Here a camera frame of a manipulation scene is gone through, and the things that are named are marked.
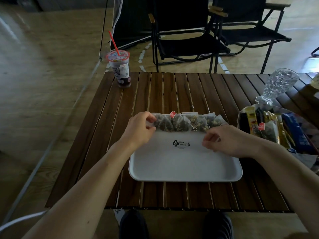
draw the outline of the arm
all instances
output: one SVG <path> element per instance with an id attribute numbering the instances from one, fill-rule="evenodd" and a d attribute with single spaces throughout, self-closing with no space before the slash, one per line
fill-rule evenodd
<path id="1" fill-rule="evenodd" d="M 234 126 L 211 128 L 202 144 L 233 157 L 254 158 L 284 194 L 312 236 L 319 238 L 319 177 L 284 147 Z"/>
<path id="2" fill-rule="evenodd" d="M 127 159 L 148 142 L 156 121 L 149 112 L 132 117 L 119 141 L 23 237 L 91 239 L 112 188 Z"/>

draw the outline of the chair backrest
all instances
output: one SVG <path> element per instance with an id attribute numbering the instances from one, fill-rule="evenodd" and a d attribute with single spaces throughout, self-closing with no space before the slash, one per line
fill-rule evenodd
<path id="1" fill-rule="evenodd" d="M 213 5 L 228 13 L 224 23 L 252 22 L 263 17 L 266 0 L 213 0 Z"/>
<path id="2" fill-rule="evenodd" d="M 150 0 L 158 32 L 201 28 L 207 25 L 208 0 Z"/>

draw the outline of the right hand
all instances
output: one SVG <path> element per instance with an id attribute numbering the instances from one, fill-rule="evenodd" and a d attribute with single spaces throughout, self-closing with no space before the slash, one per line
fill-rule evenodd
<path id="1" fill-rule="evenodd" d="M 232 157 L 243 158 L 255 157 L 259 146 L 268 142 L 232 125 L 222 125 L 209 129 L 202 145 L 215 152 L 223 152 Z"/>

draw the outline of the coffee stick packet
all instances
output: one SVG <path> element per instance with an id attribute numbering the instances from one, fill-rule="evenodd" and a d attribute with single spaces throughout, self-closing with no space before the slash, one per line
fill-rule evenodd
<path id="1" fill-rule="evenodd" d="M 187 132 L 193 129 L 191 121 L 185 115 L 172 111 L 170 116 L 175 132 Z"/>
<path id="2" fill-rule="evenodd" d="M 247 114 L 250 134 L 260 137 L 260 131 L 258 131 L 255 108 L 253 106 L 248 106 L 244 109 L 244 112 Z"/>

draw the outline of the white cable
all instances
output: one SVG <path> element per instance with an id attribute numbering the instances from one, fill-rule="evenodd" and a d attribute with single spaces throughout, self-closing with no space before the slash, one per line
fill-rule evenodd
<path id="1" fill-rule="evenodd" d="M 7 227 L 9 226 L 12 226 L 13 224 L 15 223 L 18 223 L 20 221 L 25 221 L 27 219 L 30 219 L 30 218 L 33 218 L 33 217 L 37 217 L 37 216 L 40 216 L 40 215 L 43 215 L 44 213 L 46 213 L 48 210 L 46 211 L 42 211 L 42 212 L 39 212 L 39 213 L 34 213 L 34 214 L 31 214 L 31 215 L 26 215 L 26 216 L 23 216 L 23 217 L 20 217 L 18 219 L 15 219 L 13 221 L 10 221 L 2 226 L 0 226 L 0 231 L 3 231 L 4 229 L 6 229 Z"/>

